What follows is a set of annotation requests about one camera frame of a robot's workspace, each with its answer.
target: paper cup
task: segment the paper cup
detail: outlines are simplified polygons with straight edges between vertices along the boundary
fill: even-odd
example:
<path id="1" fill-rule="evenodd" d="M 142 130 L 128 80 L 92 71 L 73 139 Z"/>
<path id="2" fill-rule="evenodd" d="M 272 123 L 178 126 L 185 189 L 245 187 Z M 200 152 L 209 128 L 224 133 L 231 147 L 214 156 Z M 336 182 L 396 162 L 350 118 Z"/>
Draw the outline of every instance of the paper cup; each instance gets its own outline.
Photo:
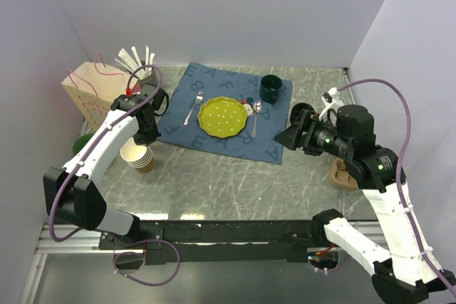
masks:
<path id="1" fill-rule="evenodd" d="M 136 145 L 133 138 L 122 146 L 120 156 L 141 174 L 148 174 L 155 168 L 152 149 L 149 146 Z"/>

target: red string handle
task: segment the red string handle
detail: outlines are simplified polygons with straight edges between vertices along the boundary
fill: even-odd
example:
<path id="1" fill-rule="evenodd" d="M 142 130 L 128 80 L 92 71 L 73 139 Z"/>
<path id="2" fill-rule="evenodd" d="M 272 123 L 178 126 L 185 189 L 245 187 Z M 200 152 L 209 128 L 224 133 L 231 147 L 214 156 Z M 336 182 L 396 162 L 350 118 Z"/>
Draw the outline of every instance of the red string handle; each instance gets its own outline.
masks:
<path id="1" fill-rule="evenodd" d="M 83 79 L 82 77 L 76 75 L 73 71 L 71 71 L 70 69 L 67 69 L 66 72 L 68 73 L 68 76 L 70 77 L 70 80 L 71 82 L 74 84 L 74 86 L 79 89 L 78 85 L 76 85 L 76 82 L 74 82 L 73 78 L 71 77 L 71 74 L 73 74 L 75 77 L 79 78 L 80 80 L 84 81 L 85 83 L 87 83 L 90 87 L 92 87 L 93 89 L 93 92 L 95 93 L 95 95 L 98 96 L 98 92 L 96 91 L 95 87 L 92 86 L 92 83 L 88 82 L 87 80 Z"/>
<path id="2" fill-rule="evenodd" d="M 105 61 L 103 61 L 103 57 L 101 55 L 101 53 L 97 53 L 95 55 L 95 58 L 93 59 L 93 65 L 95 66 L 95 70 L 98 71 L 99 74 L 101 75 L 106 75 L 106 76 L 111 76 L 111 75 L 120 75 L 120 76 L 123 76 L 124 74 L 122 73 L 111 73 L 111 74 L 107 74 L 107 73 L 102 73 L 101 71 L 98 70 L 97 68 L 97 57 L 100 56 L 100 59 L 101 59 L 101 63 L 103 64 L 103 67 L 106 68 L 106 64 L 105 64 Z"/>

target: fork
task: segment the fork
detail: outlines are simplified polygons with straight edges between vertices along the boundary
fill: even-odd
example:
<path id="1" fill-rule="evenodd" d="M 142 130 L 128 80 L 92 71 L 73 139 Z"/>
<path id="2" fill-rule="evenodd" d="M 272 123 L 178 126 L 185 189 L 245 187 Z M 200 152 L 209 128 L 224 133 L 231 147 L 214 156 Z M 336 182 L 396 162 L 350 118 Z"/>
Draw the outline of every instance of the fork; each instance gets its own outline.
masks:
<path id="1" fill-rule="evenodd" d="M 192 109 L 188 113 L 187 117 L 185 118 L 184 125 L 188 124 L 188 120 L 190 120 L 190 117 L 192 116 L 192 112 L 195 109 L 196 105 L 199 104 L 202 101 L 202 96 L 204 95 L 203 92 L 198 92 L 197 98 L 195 99 L 195 104 L 193 105 Z"/>

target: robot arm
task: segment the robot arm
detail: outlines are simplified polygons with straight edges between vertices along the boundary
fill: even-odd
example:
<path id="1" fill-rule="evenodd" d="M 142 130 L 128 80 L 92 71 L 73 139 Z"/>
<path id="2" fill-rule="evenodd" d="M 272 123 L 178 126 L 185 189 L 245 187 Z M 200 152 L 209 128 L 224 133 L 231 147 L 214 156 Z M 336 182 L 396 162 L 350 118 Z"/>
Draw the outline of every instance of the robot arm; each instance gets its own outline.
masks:
<path id="1" fill-rule="evenodd" d="M 299 115 L 294 112 L 291 126 L 279 133 L 275 140 L 290 150 L 301 147 L 305 154 L 318 156 L 327 152 L 342 158 L 373 207 L 389 251 L 358 233 L 341 217 L 323 222 L 326 238 L 343 248 L 372 275 L 375 289 L 384 300 L 395 292 L 392 288 L 407 289 L 404 291 L 410 295 L 424 291 L 423 288 L 427 292 L 445 288 L 423 254 L 451 284 L 455 284 L 453 274 L 442 269 L 425 241 L 410 202 L 403 171 L 400 181 L 408 205 L 405 208 L 402 205 L 395 182 L 398 157 L 390 149 L 375 144 L 372 115 L 362 106 L 344 106 L 335 88 L 325 93 L 322 100 L 325 109 L 320 115 L 308 105 L 297 105 L 304 109 Z M 336 113 L 331 119 L 327 115 L 330 111 Z M 420 252 L 409 215 L 418 227 L 424 253 Z"/>
<path id="2" fill-rule="evenodd" d="M 148 104 L 119 120 L 155 89 L 154 85 L 146 82 L 140 94 L 121 95 L 113 102 L 105 122 L 86 146 L 62 169 L 48 169 L 43 177 L 48 214 L 51 214 L 56 195 L 70 174 L 68 170 L 76 169 L 58 201 L 56 217 L 82 229 L 107 231 L 132 240 L 138 237 L 139 218 L 107 204 L 98 187 L 106 169 L 128 139 L 133 137 L 136 144 L 149 145 L 160 136 L 155 111 L 166 97 L 161 88 Z M 81 162 L 82 156 L 88 152 L 90 157 Z"/>

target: spoon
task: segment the spoon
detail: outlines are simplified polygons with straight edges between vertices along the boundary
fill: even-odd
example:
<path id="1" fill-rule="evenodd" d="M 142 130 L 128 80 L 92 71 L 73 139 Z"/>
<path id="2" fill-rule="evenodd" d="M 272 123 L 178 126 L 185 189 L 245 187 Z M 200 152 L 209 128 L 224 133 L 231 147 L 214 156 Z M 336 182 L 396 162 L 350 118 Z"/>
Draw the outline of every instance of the spoon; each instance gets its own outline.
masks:
<path id="1" fill-rule="evenodd" d="M 256 101 L 254 103 L 254 111 L 255 111 L 255 122 L 254 122 L 254 129 L 252 131 L 252 138 L 255 138 L 257 136 L 257 117 L 258 114 L 261 112 L 261 109 L 263 106 L 261 105 L 261 101 Z"/>

